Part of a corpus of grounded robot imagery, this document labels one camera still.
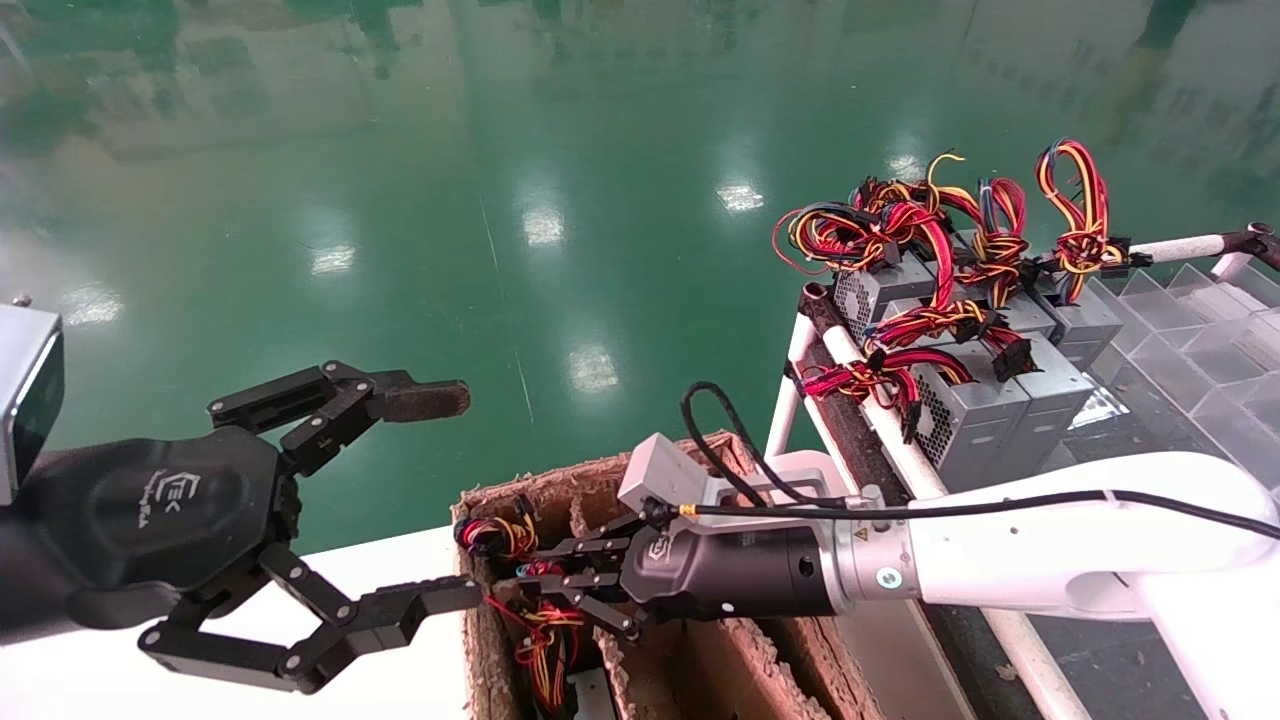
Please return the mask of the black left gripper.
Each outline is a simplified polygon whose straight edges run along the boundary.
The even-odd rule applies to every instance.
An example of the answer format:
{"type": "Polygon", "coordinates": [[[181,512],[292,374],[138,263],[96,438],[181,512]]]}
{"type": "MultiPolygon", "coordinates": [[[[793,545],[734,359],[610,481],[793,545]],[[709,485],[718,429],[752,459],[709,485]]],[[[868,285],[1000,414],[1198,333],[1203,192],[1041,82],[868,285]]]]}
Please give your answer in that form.
{"type": "Polygon", "coordinates": [[[285,546],[300,512],[283,457],[241,428],[44,455],[3,509],[1,638],[164,618],[138,647],[166,670],[315,694],[356,659],[410,646],[426,619],[484,602],[470,577],[352,600],[285,546]],[[202,630],[269,582],[317,619],[310,635],[283,646],[202,630]]]}

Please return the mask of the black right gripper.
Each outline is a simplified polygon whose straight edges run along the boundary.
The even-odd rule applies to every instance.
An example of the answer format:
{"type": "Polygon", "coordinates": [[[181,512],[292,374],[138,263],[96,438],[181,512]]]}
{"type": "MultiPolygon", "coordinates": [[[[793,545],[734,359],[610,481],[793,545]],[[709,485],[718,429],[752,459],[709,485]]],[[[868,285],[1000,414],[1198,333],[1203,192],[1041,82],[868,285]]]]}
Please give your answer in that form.
{"type": "Polygon", "coordinates": [[[813,520],[698,529],[685,521],[632,537],[570,538],[536,551],[497,593],[539,629],[594,626],[635,642],[657,621],[826,618],[838,614],[832,532],[813,520]]]}

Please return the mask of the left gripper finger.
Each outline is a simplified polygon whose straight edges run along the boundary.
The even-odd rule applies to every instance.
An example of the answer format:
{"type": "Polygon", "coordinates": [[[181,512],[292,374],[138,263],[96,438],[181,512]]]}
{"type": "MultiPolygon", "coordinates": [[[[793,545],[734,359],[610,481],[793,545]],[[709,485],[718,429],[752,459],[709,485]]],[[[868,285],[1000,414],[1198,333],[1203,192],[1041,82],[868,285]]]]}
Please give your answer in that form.
{"type": "Polygon", "coordinates": [[[292,425],[280,439],[291,474],[311,477],[379,421],[408,424],[465,414],[471,405],[461,379],[417,382],[406,370],[361,372],[328,361],[214,400],[215,428],[256,436],[292,425]]]}

